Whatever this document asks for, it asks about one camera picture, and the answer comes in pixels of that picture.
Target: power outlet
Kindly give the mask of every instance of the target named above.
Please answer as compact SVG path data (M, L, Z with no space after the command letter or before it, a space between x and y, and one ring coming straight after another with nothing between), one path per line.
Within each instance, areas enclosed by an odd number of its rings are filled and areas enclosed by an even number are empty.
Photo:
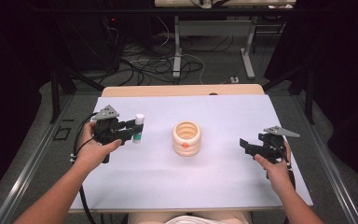
M232 77L230 80L231 80L231 84L238 84L238 83L240 83L240 79L237 78L237 77Z

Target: white cap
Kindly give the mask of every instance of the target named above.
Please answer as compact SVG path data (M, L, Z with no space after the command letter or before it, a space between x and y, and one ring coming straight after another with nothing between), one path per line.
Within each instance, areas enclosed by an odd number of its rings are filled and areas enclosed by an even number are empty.
M137 114L135 116L135 124L143 124L145 121L145 115L143 114Z

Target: forearm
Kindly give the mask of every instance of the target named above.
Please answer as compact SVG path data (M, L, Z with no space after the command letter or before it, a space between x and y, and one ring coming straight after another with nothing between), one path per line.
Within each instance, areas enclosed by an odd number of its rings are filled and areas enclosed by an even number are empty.
M323 223L310 207L301 199L294 189L288 189L279 193L284 211L289 218L290 224L297 223Z
M63 223L88 171L73 166L16 223Z

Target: green label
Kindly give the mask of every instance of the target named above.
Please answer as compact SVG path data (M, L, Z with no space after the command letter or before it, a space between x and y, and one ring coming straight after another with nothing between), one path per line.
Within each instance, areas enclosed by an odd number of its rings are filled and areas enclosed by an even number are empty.
M141 137L142 137L142 133L136 133L133 135L134 140L141 140Z

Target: dark curtain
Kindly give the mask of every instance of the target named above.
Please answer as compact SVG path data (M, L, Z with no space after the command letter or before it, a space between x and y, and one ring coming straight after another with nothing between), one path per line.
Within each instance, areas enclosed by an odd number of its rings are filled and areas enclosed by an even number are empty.
M291 18L266 78L278 78L323 47L312 56L314 100L334 126L329 148L358 173L358 1L340 1L337 9L316 21ZM321 39L327 41L318 45Z
M0 1L0 179L20 148L49 81L16 1Z

